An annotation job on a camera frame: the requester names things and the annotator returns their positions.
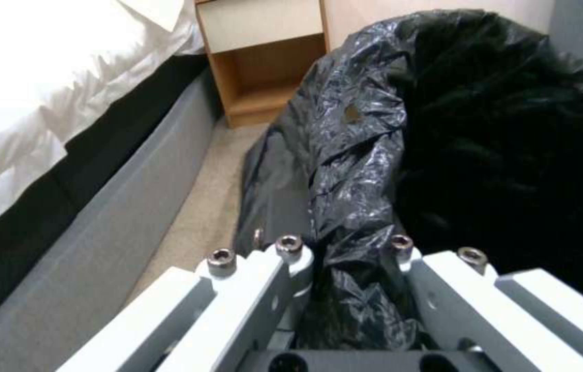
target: wooden nightstand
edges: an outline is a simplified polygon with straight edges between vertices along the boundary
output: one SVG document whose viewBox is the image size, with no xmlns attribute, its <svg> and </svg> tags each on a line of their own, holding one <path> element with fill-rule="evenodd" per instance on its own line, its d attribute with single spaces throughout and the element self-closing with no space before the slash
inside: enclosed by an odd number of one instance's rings
<svg viewBox="0 0 583 372">
<path fill-rule="evenodd" d="M 323 0 L 195 0 L 230 127 L 270 122 L 328 51 Z"/>
</svg>

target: white duvet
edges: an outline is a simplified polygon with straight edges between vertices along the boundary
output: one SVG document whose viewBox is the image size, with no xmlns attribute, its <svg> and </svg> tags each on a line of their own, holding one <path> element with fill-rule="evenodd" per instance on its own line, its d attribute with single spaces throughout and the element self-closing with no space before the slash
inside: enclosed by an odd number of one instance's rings
<svg viewBox="0 0 583 372">
<path fill-rule="evenodd" d="M 111 103 L 201 43 L 191 0 L 171 33 L 116 0 L 0 1 L 0 215 Z"/>
</svg>

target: black garbage bag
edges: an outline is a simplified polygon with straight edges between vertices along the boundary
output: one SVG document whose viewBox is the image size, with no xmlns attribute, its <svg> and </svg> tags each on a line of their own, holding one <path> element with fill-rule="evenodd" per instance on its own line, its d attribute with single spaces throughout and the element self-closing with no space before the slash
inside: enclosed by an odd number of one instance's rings
<svg viewBox="0 0 583 372">
<path fill-rule="evenodd" d="M 235 249 L 282 233 L 317 256 L 301 348 L 422 342 L 394 233 L 424 254 L 478 247 L 503 273 L 546 268 L 583 292 L 583 61 L 477 10 L 351 35 L 246 158 Z"/>
</svg>

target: metal screw head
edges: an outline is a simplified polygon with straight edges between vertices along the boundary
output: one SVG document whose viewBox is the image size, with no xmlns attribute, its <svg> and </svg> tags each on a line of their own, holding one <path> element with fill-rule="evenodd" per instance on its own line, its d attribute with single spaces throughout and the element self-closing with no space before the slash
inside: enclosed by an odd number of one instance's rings
<svg viewBox="0 0 583 372">
<path fill-rule="evenodd" d="M 227 277 L 237 270 L 237 256 L 232 250 L 221 248 L 207 256 L 209 273 L 217 277 Z"/>
<path fill-rule="evenodd" d="M 283 235 L 275 241 L 275 251 L 287 263 L 299 259 L 302 250 L 303 240 L 298 235 Z"/>
<path fill-rule="evenodd" d="M 263 244 L 264 244 L 264 229 L 258 227 L 255 229 L 254 234 L 252 235 L 252 248 L 254 250 L 261 250 Z"/>
<path fill-rule="evenodd" d="M 395 254 L 401 259 L 410 259 L 411 252 L 413 252 L 413 239 L 406 235 L 393 235 L 390 238 L 390 243 L 395 250 Z"/>
<path fill-rule="evenodd" d="M 457 256 L 474 268 L 480 275 L 485 274 L 485 268 L 487 268 L 489 261 L 487 255 L 481 250 L 473 247 L 461 247 L 457 250 Z"/>
</svg>

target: beige carpet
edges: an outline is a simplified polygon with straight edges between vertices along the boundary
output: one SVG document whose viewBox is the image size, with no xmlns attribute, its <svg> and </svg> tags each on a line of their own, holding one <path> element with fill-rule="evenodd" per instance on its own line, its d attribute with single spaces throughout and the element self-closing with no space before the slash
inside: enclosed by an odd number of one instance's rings
<svg viewBox="0 0 583 372">
<path fill-rule="evenodd" d="M 211 251 L 229 247 L 239 216 L 243 156 L 268 125 L 228 129 L 216 124 L 202 169 L 128 302 L 169 266 L 193 271 Z"/>
</svg>

